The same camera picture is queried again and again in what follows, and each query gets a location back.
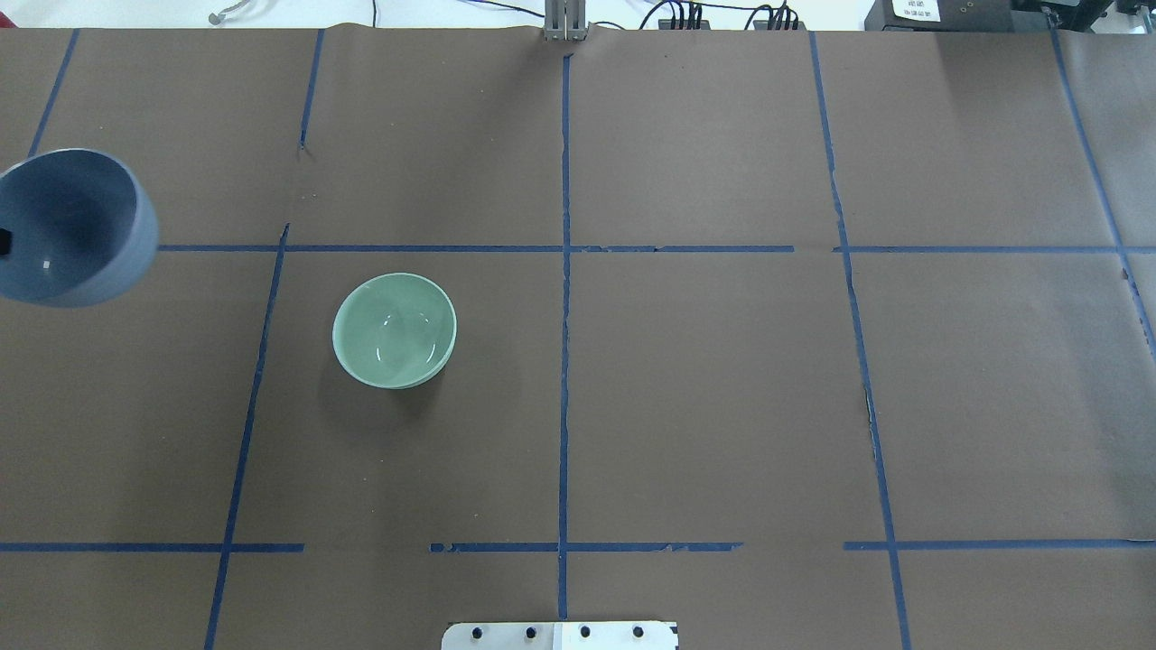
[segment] grid line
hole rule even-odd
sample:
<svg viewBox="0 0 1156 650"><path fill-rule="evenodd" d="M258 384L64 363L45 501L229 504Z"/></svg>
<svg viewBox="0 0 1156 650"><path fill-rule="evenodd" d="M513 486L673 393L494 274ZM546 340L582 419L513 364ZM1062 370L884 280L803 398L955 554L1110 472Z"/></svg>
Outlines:
<svg viewBox="0 0 1156 650"><path fill-rule="evenodd" d="M1156 551L1153 539L931 539L896 541L899 551L1024 551L1132 548ZM885 541L845 541L844 551L887 551Z"/></svg>
<svg viewBox="0 0 1156 650"><path fill-rule="evenodd" d="M0 553L222 553L223 544L7 541ZM304 553L304 544L235 544L230 553Z"/></svg>
<svg viewBox="0 0 1156 650"><path fill-rule="evenodd" d="M291 244L290 253L561 253L564 246L554 244ZM183 252L259 252L273 253L272 244L161 244L157 251ZM570 253L793 253L792 245L579 245Z"/></svg>
<svg viewBox="0 0 1156 650"><path fill-rule="evenodd" d="M65 57L60 60L60 69L57 71L57 80L52 83L52 91L49 93L49 101L44 105L44 113L40 115L40 124L36 126L36 134L32 135L32 146L28 148L28 157L36 155L40 148L40 139L44 138L44 130L49 127L49 117L57 105L57 96L60 95L60 87L65 82L65 73L68 72L68 64L72 62L73 52L76 50L76 40L80 38L80 28L73 30L68 38L68 47L65 49Z"/></svg>
<svg viewBox="0 0 1156 650"><path fill-rule="evenodd" d="M887 468L883 464L883 444L879 436L879 416L875 412L875 397L870 384L870 367L867 363L867 346L864 344L862 319L859 316L859 298L855 296L854 269L851 265L851 243L847 238L846 221L843 214L843 200L835 175L835 145L831 139L831 124L827 115L827 94L823 90L823 72L818 61L818 42L815 32L808 32L810 39L812 67L815 72L815 93L818 98L820 121L823 126L823 145L827 150L827 169L831 180L831 200L838 217L839 245L843 257L843 273L846 278L847 300L851 304L851 323L855 333L855 352L859 357L859 374L862 379L867 401L867 423L870 429L872 451L875 456L875 480L879 487L879 501L883 512L883 531L887 534L887 554L891 567L891 590L895 594L895 610L899 623L899 640L903 650L911 650L911 633L907 626L907 605L903 592L903 575L899 570L899 551L895 542L895 522L891 516L891 497L887 485Z"/></svg>
<svg viewBox="0 0 1156 650"><path fill-rule="evenodd" d="M301 139L297 147L305 148L305 136L309 134L309 117L313 112L313 91L317 89L317 72L321 66L321 45L325 43L325 29L317 30L317 43L313 45L313 67L309 73L309 87L305 89L305 110L301 113Z"/></svg>
<svg viewBox="0 0 1156 650"><path fill-rule="evenodd" d="M570 59L562 58L562 372L558 444L558 620L566 620L570 541Z"/></svg>
<svg viewBox="0 0 1156 650"><path fill-rule="evenodd" d="M1116 244L1116 252L1120 257L1120 265L1124 267L1125 280L1132 293L1132 304L1136 308L1136 316L1140 317L1140 325L1144 331L1144 342L1148 345L1148 354L1156 362L1156 339L1153 338L1151 322L1148 319L1148 310L1144 309L1144 298L1140 295L1136 286L1136 276L1132 272L1132 263L1124 249L1124 239L1120 237L1120 228L1116 223L1116 213L1112 210L1112 202L1107 200L1107 191L1104 189L1104 179L1099 175L1099 165L1096 164L1096 156L1092 155L1091 145L1088 143L1088 133L1084 131L1083 118L1080 117L1080 108L1076 106L1075 95L1072 94L1072 84L1068 82L1068 67L1064 62L1064 50L1060 47L1060 35L1055 25L1050 30L1052 37L1052 51L1055 54L1055 66L1060 73L1060 84L1064 87L1064 96L1068 102L1068 110L1072 112L1072 121L1080 138L1080 146L1083 148L1084 160L1088 161L1088 170L1096 183L1096 195L1099 197L1099 205L1104 209L1104 217L1107 220L1107 228L1112 232L1112 243Z"/></svg>
<svg viewBox="0 0 1156 650"><path fill-rule="evenodd" d="M224 540L221 542L221 560L217 564L216 585L213 588L213 605L209 608L208 628L205 631L205 650L213 650L216 642L216 627L221 616L221 603L224 599L224 585L229 577L229 556L232 553L232 538L237 530L237 511L240 508L240 493L245 482L245 467L249 463L249 445L253 437L253 422L257 418L257 398L261 390L261 378L265 375L265 357L269 346L269 325L273 322L273 306L277 301L277 289L281 285L281 267L286 258L286 241L289 238L289 224L281 231L277 259L273 264L273 280L269 282L269 298L265 303L265 322L261 325L261 342L257 349L257 364L253 369L253 385L249 393L249 411L245 414L245 429L240 436L240 451L237 453L237 473L232 481L232 497L229 501L229 516L224 526Z"/></svg>
<svg viewBox="0 0 1156 650"><path fill-rule="evenodd" d="M568 541L566 553L729 553L741 541ZM431 544L430 553L557 553L553 541Z"/></svg>

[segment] bowl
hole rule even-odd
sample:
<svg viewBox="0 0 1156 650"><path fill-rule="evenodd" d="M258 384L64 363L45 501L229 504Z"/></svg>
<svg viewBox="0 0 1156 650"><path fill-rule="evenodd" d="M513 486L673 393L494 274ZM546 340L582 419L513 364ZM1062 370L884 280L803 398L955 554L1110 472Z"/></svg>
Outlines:
<svg viewBox="0 0 1156 650"><path fill-rule="evenodd" d="M355 379L379 389L428 382L450 360L458 315L431 280L388 273L364 282L333 319L333 352Z"/></svg>
<svg viewBox="0 0 1156 650"><path fill-rule="evenodd" d="M0 295L88 306L127 291L156 256L153 204L133 172L60 149L0 175Z"/></svg>

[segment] metal bracket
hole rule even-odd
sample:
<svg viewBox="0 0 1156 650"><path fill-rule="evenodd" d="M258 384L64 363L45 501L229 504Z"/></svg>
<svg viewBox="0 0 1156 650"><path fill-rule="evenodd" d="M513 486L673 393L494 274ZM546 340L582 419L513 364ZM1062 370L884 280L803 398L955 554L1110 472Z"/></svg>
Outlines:
<svg viewBox="0 0 1156 650"><path fill-rule="evenodd" d="M660 621L458 623L442 650L677 650L679 625Z"/></svg>
<svg viewBox="0 0 1156 650"><path fill-rule="evenodd" d="M586 40L586 0L546 0L547 40Z"/></svg>

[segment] white wall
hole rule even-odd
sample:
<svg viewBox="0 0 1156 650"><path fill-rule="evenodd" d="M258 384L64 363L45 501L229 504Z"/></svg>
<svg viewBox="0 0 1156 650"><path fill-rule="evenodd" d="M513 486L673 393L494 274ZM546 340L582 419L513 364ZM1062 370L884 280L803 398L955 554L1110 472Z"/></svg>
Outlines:
<svg viewBox="0 0 1156 650"><path fill-rule="evenodd" d="M236 0L0 0L21 27L207 28L208 15ZM504 0L541 13L542 0ZM761 2L714 0L719 5L757 6ZM814 30L862 29L872 0L792 0L791 6ZM651 7L649 0L587 0L587 17L614 21L635 29ZM378 0L379 27L507 27L540 25L528 14L476 6L464 0ZM1097 31L1136 31L1140 23L1109 13ZM657 16L668 16L666 8ZM703 17L714 29L741 29L749 12L706 8ZM224 27L328 27L343 22L369 24L372 0L252 0Z"/></svg>

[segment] white label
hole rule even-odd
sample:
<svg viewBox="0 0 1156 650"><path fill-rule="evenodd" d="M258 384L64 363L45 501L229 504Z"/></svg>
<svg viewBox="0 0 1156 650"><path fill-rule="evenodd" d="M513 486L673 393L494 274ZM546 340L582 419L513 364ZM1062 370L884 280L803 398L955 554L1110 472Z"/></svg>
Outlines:
<svg viewBox="0 0 1156 650"><path fill-rule="evenodd" d="M891 0L891 8L901 19L939 22L939 0Z"/></svg>

